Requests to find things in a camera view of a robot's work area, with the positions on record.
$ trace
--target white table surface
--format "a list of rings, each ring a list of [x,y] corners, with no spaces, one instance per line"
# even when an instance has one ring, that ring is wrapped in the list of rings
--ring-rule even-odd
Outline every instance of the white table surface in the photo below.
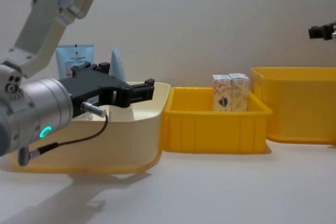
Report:
[[[163,153],[147,173],[20,174],[0,159],[1,224],[336,223],[336,148]]]

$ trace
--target yellow plastic bin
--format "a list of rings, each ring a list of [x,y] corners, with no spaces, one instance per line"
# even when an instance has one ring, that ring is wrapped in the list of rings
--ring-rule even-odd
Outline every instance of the yellow plastic bin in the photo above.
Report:
[[[132,105],[134,120],[109,122],[105,131],[91,140],[61,146],[32,159],[28,166],[17,165],[17,153],[11,154],[14,168],[22,172],[125,174],[146,170],[160,159],[162,112],[170,86],[155,83],[153,100]],[[31,150],[53,142],[64,142],[98,132],[104,118],[72,123],[29,146]]]
[[[273,110],[267,137],[336,143],[336,68],[252,68],[253,92]]]
[[[212,88],[172,88],[164,110],[163,149],[184,153],[263,153],[271,110],[252,93],[247,112],[212,111]]]

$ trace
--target small box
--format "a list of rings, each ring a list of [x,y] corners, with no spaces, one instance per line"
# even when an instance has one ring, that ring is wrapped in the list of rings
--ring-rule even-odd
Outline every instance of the small box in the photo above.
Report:
[[[231,111],[232,80],[225,74],[217,74],[214,79],[214,111]]]
[[[247,111],[249,79],[243,73],[231,73],[232,79],[232,111]]]

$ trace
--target silver cylindrical joint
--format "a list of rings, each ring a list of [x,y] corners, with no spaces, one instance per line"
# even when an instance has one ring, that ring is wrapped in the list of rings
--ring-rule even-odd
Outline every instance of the silver cylindrical joint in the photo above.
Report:
[[[106,110],[100,108],[100,107],[97,107],[97,106],[94,106],[92,105],[91,103],[89,102],[83,102],[80,106],[80,108],[85,111],[85,112],[90,112],[92,114],[95,114],[97,116],[100,116],[101,118],[105,117],[107,115],[107,112]]]
[[[0,103],[0,156],[28,146],[71,122],[69,93],[57,80],[23,83],[10,104]]]

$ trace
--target black cable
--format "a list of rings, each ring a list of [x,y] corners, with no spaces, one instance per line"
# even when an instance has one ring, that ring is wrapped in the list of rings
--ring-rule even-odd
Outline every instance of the black cable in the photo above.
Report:
[[[66,142],[63,142],[63,143],[55,142],[55,143],[52,143],[52,144],[47,144],[45,146],[37,148],[37,150],[39,151],[40,155],[42,155],[43,153],[49,152],[49,151],[51,151],[51,150],[53,150],[57,147],[63,146],[63,145],[76,144],[76,143],[79,143],[79,142],[84,142],[86,140],[90,140],[92,138],[95,138],[95,137],[99,136],[101,133],[103,133],[103,131],[106,129],[106,127],[108,125],[108,122],[109,122],[109,117],[106,115],[103,127],[96,134],[91,135],[91,136],[87,136],[87,137],[84,137],[84,138],[72,140],[72,141],[66,141]]]

